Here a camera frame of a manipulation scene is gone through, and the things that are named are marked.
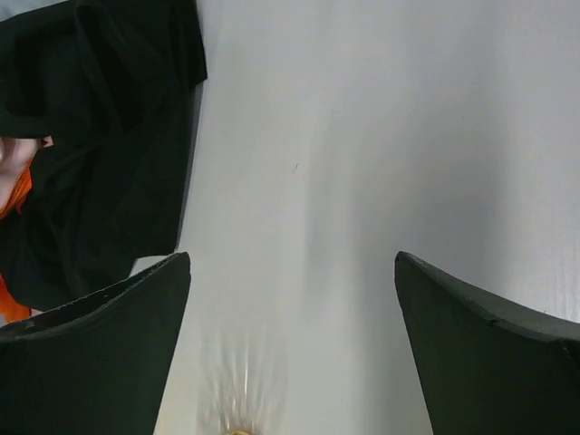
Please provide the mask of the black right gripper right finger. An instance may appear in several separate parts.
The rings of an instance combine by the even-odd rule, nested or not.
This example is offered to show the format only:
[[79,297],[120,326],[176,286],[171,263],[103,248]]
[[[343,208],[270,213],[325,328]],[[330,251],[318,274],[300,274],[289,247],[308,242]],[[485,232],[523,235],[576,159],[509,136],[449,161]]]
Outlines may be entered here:
[[577,323],[406,252],[394,281],[434,433],[578,433]]

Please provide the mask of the black zip jacket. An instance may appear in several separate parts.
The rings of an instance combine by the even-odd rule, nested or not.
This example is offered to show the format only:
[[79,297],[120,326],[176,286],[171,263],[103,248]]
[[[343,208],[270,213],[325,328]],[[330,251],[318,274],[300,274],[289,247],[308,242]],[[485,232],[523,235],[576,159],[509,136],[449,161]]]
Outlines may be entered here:
[[53,309],[174,251],[207,76],[191,1],[65,1],[2,22],[1,133],[51,141],[1,222],[18,304]]

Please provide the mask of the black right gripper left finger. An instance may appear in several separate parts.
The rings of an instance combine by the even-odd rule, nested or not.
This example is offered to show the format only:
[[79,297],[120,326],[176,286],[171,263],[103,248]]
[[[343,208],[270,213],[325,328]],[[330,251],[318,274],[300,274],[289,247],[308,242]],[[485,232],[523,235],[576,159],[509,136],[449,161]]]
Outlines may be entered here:
[[186,253],[1,329],[4,434],[151,434],[190,289]]

